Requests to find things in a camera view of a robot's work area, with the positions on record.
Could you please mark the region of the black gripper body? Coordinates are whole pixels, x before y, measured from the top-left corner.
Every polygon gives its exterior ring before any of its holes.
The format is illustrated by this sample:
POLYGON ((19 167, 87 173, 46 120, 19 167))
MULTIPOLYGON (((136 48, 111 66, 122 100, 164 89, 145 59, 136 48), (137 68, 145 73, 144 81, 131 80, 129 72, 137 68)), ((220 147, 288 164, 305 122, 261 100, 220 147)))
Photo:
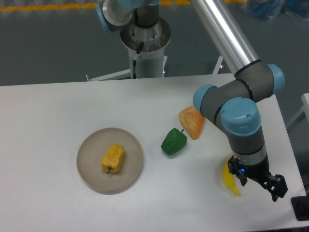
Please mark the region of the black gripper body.
POLYGON ((233 155, 239 159, 240 164, 246 170, 247 179, 255 182, 267 181, 267 176, 271 175, 269 171, 269 162, 267 152, 257 152, 251 155, 233 155))

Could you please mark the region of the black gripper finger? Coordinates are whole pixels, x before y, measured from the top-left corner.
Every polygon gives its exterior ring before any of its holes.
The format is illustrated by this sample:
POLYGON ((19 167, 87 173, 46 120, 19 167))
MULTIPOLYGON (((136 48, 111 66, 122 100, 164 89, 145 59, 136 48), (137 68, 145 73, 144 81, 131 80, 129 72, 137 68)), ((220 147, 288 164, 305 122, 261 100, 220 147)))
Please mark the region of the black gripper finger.
POLYGON ((232 174, 232 175, 235 175, 236 178, 240 180, 241 185, 245 186, 247 181, 248 181, 247 176, 245 175, 246 170, 240 164, 239 159, 232 156, 228 160, 227 165, 228 165, 229 173, 232 174))
POLYGON ((272 197, 273 202, 278 198, 283 198, 288 191, 288 187, 283 175, 268 175, 267 181, 259 182, 259 184, 266 189, 272 197))

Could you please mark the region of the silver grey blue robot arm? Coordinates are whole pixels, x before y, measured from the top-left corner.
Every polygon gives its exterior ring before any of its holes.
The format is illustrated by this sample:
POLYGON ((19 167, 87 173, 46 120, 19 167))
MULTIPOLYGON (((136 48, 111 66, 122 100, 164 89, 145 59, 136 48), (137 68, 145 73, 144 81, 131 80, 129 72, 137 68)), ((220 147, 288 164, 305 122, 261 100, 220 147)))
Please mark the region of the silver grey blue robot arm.
MULTIPOLYGON (((288 188, 282 175, 269 171, 267 150, 257 103, 280 92, 285 84, 282 70, 258 57, 221 0, 193 0, 195 12, 223 56, 235 80, 221 87, 203 85, 193 96, 196 110, 228 138, 233 156, 229 172, 242 185, 251 179, 276 201, 288 188)), ((146 61, 146 54, 163 49, 170 27, 159 16, 156 0, 102 0, 96 5, 102 27, 120 31, 129 49, 131 78, 163 76, 163 56, 146 61)))

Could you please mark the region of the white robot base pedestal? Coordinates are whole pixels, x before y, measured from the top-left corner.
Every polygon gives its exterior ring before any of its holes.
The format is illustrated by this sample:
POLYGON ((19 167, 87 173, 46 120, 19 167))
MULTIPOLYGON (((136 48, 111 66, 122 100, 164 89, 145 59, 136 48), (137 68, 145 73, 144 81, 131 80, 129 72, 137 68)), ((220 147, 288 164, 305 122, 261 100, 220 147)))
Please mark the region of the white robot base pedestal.
POLYGON ((166 20, 159 17, 157 23, 149 28, 141 28, 132 24, 120 31, 120 37, 128 52, 129 69, 91 78, 88 81, 164 76, 167 60, 164 49, 171 38, 170 26, 166 20))

